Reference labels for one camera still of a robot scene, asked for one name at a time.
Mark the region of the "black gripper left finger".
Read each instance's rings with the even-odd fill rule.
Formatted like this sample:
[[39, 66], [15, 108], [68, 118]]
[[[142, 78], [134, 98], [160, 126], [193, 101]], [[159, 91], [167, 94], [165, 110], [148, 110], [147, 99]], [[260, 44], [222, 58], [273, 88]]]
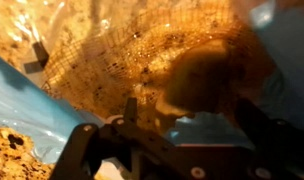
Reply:
[[113, 158], [128, 173], [134, 172], [132, 148], [117, 128], [137, 119], [137, 99], [129, 98], [124, 116], [98, 127], [94, 123], [76, 126], [49, 180], [94, 180], [103, 161]]

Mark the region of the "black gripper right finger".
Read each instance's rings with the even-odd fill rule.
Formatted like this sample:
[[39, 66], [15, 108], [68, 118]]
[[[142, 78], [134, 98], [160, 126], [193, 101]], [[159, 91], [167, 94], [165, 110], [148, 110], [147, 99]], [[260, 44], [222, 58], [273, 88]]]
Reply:
[[270, 119], [247, 99], [239, 99], [235, 120], [254, 144], [253, 174], [266, 171], [268, 180], [303, 180], [304, 130], [283, 119]]

